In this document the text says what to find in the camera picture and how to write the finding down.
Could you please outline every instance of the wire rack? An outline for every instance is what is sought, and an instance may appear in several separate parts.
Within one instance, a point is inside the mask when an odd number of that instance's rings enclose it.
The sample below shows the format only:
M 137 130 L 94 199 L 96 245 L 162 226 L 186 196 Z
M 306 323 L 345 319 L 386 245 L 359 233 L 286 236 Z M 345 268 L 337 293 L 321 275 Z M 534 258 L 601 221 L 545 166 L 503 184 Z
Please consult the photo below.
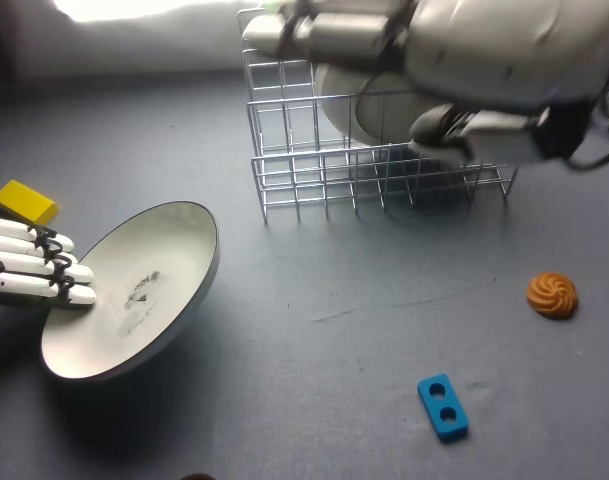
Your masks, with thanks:
M 240 32 L 262 11 L 240 11 Z M 251 167 L 265 222 L 274 207 L 294 207 L 299 219 L 300 210 L 310 204 L 323 204 L 328 215 L 329 204 L 336 201 L 352 202 L 358 213 L 362 201 L 378 201 L 386 210 L 395 198 L 411 206 L 470 204 L 480 188 L 493 187 L 504 200 L 511 192 L 517 173 L 512 165 L 454 164 L 417 154 L 406 143 L 359 143 L 350 114 L 359 95 L 316 96 L 315 66 L 304 60 L 275 61 L 252 49 L 243 50 L 242 58 L 251 100 Z M 369 93 L 380 99 L 380 139 L 384 96 L 399 93 Z M 323 108 L 331 102 L 347 109 L 347 134 L 326 118 Z

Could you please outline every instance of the table surface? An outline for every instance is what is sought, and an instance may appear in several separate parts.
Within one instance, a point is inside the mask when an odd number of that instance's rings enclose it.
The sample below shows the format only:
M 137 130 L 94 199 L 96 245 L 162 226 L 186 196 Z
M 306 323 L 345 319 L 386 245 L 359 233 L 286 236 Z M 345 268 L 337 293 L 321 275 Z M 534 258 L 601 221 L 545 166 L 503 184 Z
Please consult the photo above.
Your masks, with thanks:
M 0 88 L 0 186 L 53 198 L 78 254 L 172 200 L 211 209 L 222 250 L 188 331 L 106 384 L 50 378 L 45 312 L 0 307 L 0 479 L 609 478 L 609 167 L 265 225 L 245 101 L 238 74 Z M 528 307 L 541 271 L 576 282 L 573 320 Z M 416 393 L 440 372 L 470 420 L 451 445 Z

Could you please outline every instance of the blue block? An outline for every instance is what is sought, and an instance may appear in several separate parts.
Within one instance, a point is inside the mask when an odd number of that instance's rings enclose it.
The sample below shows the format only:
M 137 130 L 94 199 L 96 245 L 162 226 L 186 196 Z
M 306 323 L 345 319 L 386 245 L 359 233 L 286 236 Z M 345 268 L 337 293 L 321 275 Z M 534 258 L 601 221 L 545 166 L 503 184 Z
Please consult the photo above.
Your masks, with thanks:
M 468 431 L 468 418 L 445 374 L 417 384 L 417 393 L 426 408 L 437 436 L 443 442 L 457 440 Z

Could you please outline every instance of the brown swirl pastry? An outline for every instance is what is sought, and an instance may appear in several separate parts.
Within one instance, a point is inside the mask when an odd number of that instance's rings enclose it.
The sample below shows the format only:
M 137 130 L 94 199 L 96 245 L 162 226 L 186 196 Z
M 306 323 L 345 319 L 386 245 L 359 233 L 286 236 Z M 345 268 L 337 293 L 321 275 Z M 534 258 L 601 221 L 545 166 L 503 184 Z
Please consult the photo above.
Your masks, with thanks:
M 561 273 L 542 273 L 531 280 L 526 298 L 533 309 L 548 318 L 570 318 L 577 307 L 577 292 L 571 280 Z

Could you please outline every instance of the wall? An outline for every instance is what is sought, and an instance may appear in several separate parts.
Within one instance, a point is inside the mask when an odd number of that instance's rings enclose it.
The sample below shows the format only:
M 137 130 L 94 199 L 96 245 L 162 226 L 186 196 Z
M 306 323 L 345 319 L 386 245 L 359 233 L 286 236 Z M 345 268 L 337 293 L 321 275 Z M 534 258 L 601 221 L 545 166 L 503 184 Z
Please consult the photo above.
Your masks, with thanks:
M 241 67 L 236 14 L 256 4 L 213 0 L 150 17 L 75 23 L 50 0 L 0 0 L 0 30 L 23 79 L 232 69 Z

